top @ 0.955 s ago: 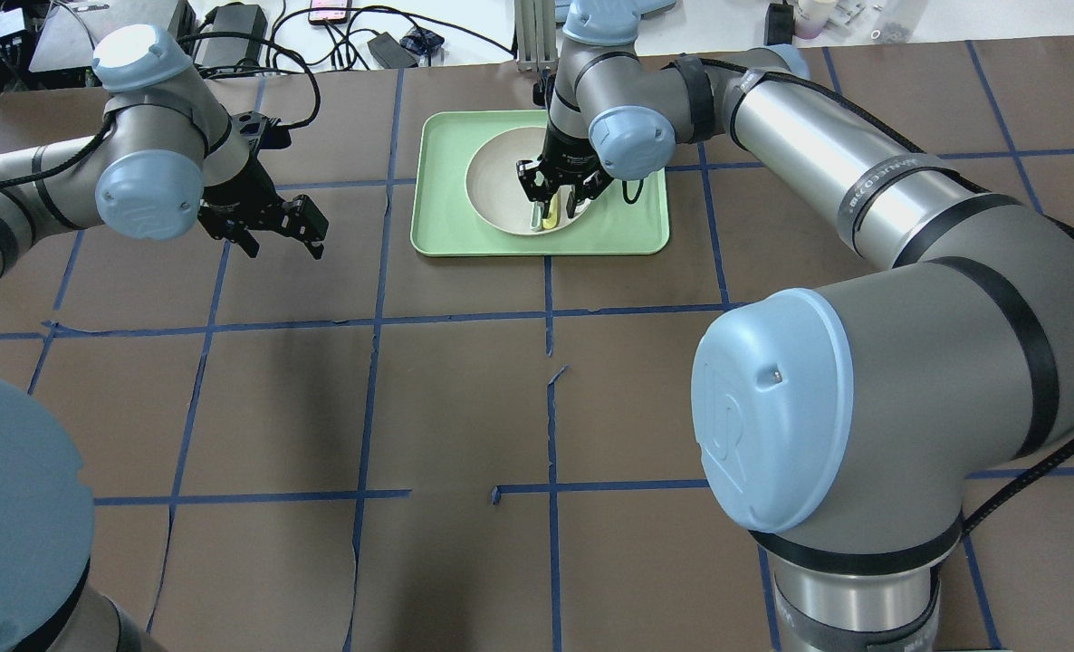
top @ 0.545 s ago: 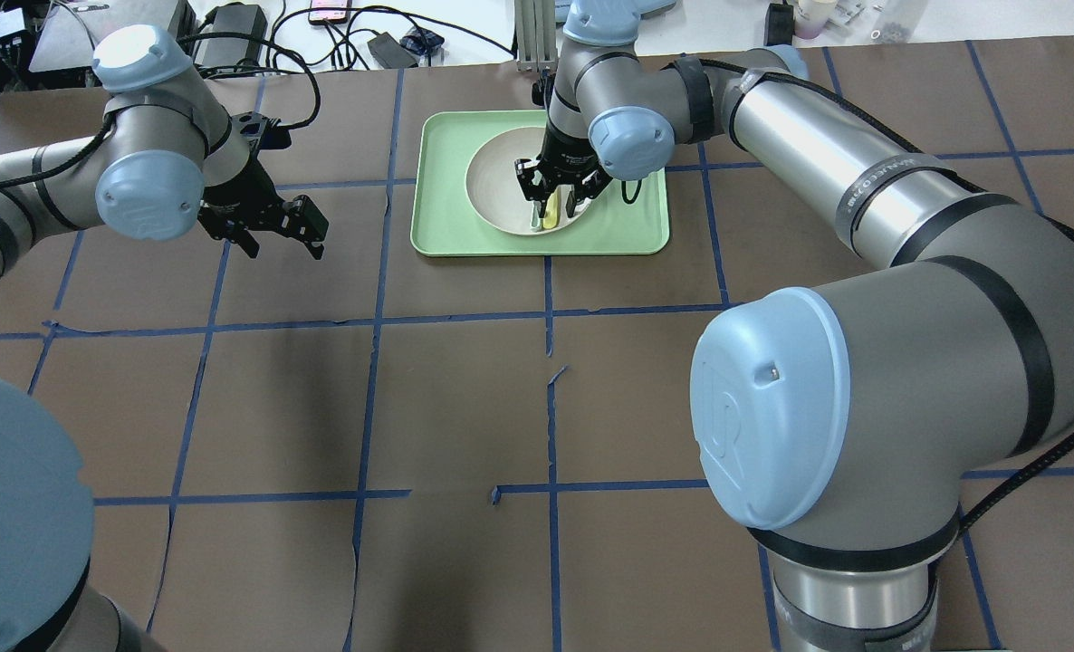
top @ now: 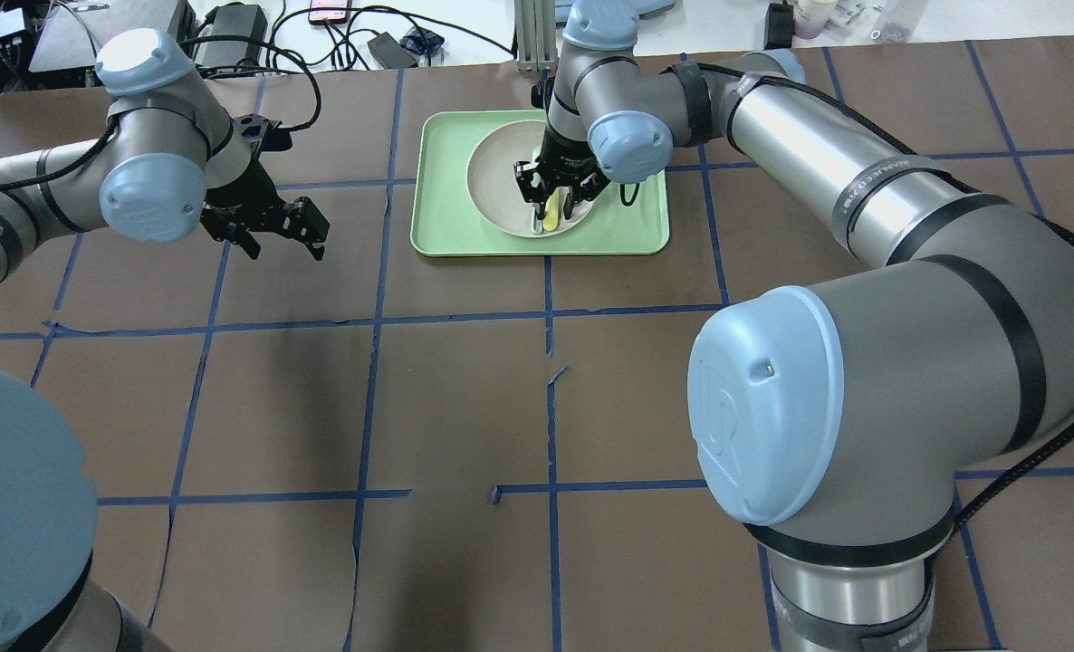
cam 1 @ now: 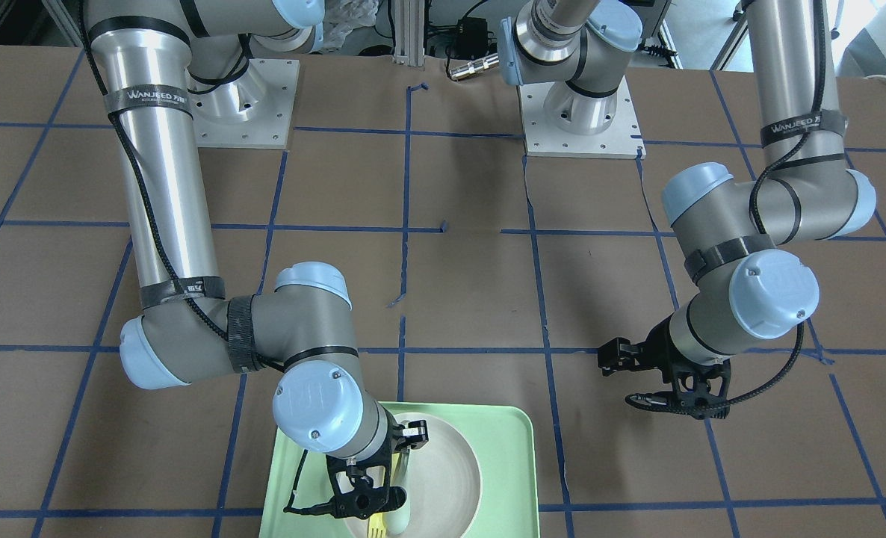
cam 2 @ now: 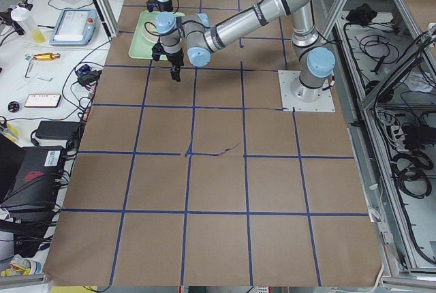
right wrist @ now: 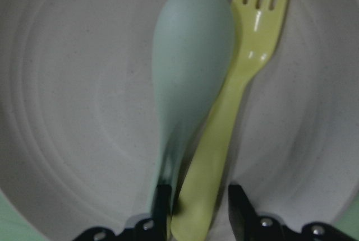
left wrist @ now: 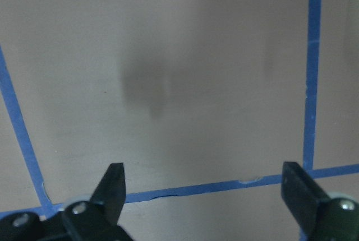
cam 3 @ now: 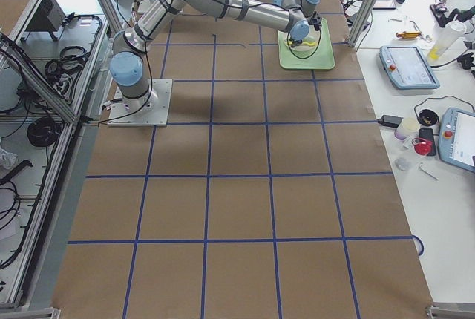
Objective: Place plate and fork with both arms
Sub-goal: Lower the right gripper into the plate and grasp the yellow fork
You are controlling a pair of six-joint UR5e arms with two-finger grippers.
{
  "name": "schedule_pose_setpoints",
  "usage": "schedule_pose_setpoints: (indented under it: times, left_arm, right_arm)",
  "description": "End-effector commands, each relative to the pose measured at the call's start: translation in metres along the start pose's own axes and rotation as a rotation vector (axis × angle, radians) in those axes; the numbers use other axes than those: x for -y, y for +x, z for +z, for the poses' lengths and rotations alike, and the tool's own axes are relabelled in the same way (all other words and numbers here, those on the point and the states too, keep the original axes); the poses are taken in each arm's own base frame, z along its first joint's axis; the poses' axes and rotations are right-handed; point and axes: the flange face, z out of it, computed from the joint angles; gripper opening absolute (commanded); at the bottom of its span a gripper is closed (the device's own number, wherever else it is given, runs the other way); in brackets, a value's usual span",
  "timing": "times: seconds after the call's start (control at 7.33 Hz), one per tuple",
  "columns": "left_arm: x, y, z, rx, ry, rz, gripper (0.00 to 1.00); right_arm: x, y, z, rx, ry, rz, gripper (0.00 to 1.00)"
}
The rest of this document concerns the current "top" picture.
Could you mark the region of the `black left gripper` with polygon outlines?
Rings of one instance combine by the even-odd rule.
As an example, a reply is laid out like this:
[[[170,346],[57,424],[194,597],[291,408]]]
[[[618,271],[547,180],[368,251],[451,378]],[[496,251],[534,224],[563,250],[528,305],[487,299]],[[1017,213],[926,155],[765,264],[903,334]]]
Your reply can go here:
[[[276,234],[297,241],[316,261],[325,255],[331,224],[313,198],[285,201],[267,170],[252,162],[240,177],[206,192],[200,223],[211,238],[235,246],[258,260],[261,246],[253,234]]]

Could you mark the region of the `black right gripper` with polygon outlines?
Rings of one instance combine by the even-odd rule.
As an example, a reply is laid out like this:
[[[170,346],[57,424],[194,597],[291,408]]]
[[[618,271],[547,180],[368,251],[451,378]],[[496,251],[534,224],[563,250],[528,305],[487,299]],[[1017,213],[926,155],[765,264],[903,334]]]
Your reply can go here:
[[[532,161],[517,161],[513,178],[524,201],[543,203],[554,188],[562,189],[562,220],[575,219],[591,211],[592,202],[610,185],[587,141],[566,137],[546,124],[540,151]]]

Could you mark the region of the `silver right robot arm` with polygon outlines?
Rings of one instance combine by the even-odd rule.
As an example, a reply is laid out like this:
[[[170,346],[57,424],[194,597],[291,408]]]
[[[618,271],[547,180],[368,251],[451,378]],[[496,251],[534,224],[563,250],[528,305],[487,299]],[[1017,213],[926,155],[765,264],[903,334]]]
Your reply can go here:
[[[575,1],[537,87],[540,215],[724,137],[863,273],[724,308],[687,364],[708,491],[770,557],[785,651],[925,651],[935,555],[1074,440],[1074,234],[972,189],[826,92],[790,50],[648,77],[627,1]]]

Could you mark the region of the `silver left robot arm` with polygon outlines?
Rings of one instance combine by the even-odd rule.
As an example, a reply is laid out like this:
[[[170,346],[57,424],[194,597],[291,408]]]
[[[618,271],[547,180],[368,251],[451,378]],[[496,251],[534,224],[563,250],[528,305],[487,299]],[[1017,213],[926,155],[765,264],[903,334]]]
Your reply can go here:
[[[142,618],[91,574],[99,493],[60,409],[37,392],[58,335],[144,321],[182,280],[161,259],[124,256],[211,240],[258,257],[256,235],[297,241],[323,257],[329,220],[306,197],[287,201],[261,153],[292,145],[292,128],[259,115],[232,117],[185,43],[137,26],[95,57],[110,95],[98,137],[0,158],[0,285],[57,241],[71,249],[52,318],[28,380],[0,370],[0,651],[163,651]]]

